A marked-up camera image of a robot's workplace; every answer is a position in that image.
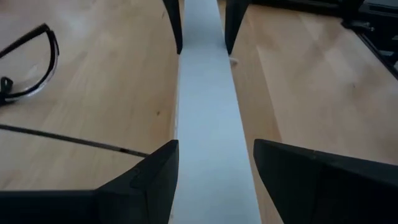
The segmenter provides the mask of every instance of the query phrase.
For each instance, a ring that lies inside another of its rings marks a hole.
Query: black device
[[[95,190],[0,191],[0,223],[167,224],[177,176],[172,140]]]
[[[257,139],[254,160],[285,224],[398,223],[398,167]]]

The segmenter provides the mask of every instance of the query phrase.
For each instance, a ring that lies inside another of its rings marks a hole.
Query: black cable
[[[84,140],[84,139],[73,138],[73,137],[69,137],[69,136],[63,136],[60,134],[48,133],[45,131],[20,128],[20,127],[10,126],[10,125],[6,125],[6,124],[0,124],[0,129],[6,130],[6,131],[12,131],[12,132],[16,132],[16,133],[24,133],[24,134],[31,134],[34,136],[41,136],[41,137],[45,137],[45,138],[58,139],[61,141],[74,142],[74,143],[85,145],[85,146],[97,147],[97,148],[107,149],[107,150],[115,151],[115,152],[122,152],[122,153],[130,154],[133,156],[139,156],[139,157],[143,157],[143,158],[149,156],[146,153],[134,151],[132,149],[126,149],[123,147],[112,146],[112,145],[104,144],[104,143],[100,143],[100,142],[94,142],[94,141],[89,141],[89,140]]]

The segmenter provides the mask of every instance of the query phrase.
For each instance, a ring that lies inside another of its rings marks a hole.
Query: wooden surface
[[[249,6],[232,57],[250,156],[262,138],[398,164],[398,82],[339,19]],[[282,223],[252,170],[262,222]]]
[[[0,123],[157,149],[173,137],[178,72],[165,13],[157,0],[1,1],[0,48],[46,22],[60,60],[42,92],[0,108]],[[40,74],[48,43],[34,42],[2,58],[1,75]],[[398,164],[397,80],[338,19],[250,6],[233,57],[250,156],[263,138]],[[0,142],[0,189],[97,187],[140,160],[4,131]],[[281,223],[252,170],[263,223]]]
[[[0,123],[151,153],[174,135],[178,56],[158,0],[0,1],[0,49],[46,22],[60,46],[43,91],[0,108]],[[19,84],[43,75],[45,35],[0,60]],[[93,188],[141,158],[0,131],[0,189]]]

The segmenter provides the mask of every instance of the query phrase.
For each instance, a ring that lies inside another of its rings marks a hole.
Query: black triangular guide
[[[167,14],[169,15],[170,23],[172,24],[175,44],[177,46],[177,54],[180,54],[182,50],[180,4],[178,0],[163,0],[163,3],[166,7]]]
[[[254,141],[261,180],[285,224],[398,223],[398,167]]]
[[[359,8],[363,2],[364,0],[345,0],[339,3],[340,16],[345,23],[350,23],[353,19],[358,18]]]
[[[167,224],[178,141],[95,190],[1,191],[0,223]]]
[[[232,53],[239,28],[250,0],[227,0],[225,8],[225,44],[228,54]]]

